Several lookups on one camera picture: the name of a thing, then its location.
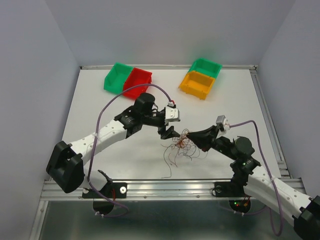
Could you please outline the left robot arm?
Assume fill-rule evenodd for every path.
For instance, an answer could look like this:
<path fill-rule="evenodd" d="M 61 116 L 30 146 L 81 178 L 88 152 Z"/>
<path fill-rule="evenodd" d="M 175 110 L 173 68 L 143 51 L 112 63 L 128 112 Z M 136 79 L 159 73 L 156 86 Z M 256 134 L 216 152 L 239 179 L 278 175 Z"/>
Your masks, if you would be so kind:
<path fill-rule="evenodd" d="M 92 174 L 91 168 L 84 168 L 86 164 L 93 165 L 96 154 L 129 138 L 144 125 L 156 127 L 162 140 L 179 137 L 174 127 L 169 126 L 171 122 L 180 121 L 176 104 L 170 100 L 160 111 L 153 107 L 154 104 L 155 97 L 152 94 L 142 93 L 133 105 L 92 134 L 71 143 L 58 142 L 53 148 L 46 172 L 67 194 L 79 187 L 94 187 L 100 197 L 108 196 L 111 193 L 110 178 L 101 170 Z"/>

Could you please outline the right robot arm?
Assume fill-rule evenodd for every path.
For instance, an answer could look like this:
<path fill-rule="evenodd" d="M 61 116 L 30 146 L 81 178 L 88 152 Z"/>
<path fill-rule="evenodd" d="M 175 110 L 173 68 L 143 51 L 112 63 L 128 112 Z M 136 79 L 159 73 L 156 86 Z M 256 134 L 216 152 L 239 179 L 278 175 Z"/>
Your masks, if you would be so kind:
<path fill-rule="evenodd" d="M 303 240 L 320 238 L 320 197 L 311 197 L 273 176 L 266 164 L 253 158 L 251 141 L 244 136 L 233 140 L 222 136 L 222 127 L 213 125 L 205 130 L 189 132 L 186 136 L 199 149 L 211 149 L 233 160 L 231 192 L 248 195 L 278 212 L 281 219 L 293 226 Z"/>

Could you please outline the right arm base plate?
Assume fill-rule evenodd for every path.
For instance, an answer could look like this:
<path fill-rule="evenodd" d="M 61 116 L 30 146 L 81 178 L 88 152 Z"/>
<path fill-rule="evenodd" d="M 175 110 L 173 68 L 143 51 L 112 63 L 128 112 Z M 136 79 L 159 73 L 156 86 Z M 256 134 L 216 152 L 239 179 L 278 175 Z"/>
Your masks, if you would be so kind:
<path fill-rule="evenodd" d="M 241 189 L 231 181 L 216 181 L 213 183 L 213 195 L 217 198 L 241 197 Z"/>

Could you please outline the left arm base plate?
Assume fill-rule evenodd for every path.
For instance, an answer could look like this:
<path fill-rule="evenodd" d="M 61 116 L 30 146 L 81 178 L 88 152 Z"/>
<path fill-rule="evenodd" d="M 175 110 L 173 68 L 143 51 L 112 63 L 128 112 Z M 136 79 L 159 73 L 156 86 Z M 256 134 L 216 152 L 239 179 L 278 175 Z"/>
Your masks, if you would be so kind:
<path fill-rule="evenodd" d="M 83 187 L 82 198 L 84 199 L 102 199 L 101 195 L 113 200 L 127 197 L 128 184 L 126 182 L 113 181 L 102 170 L 92 172 L 90 174 L 90 182 L 99 193 L 91 188 L 87 178 L 85 178 L 84 183 L 81 185 Z"/>

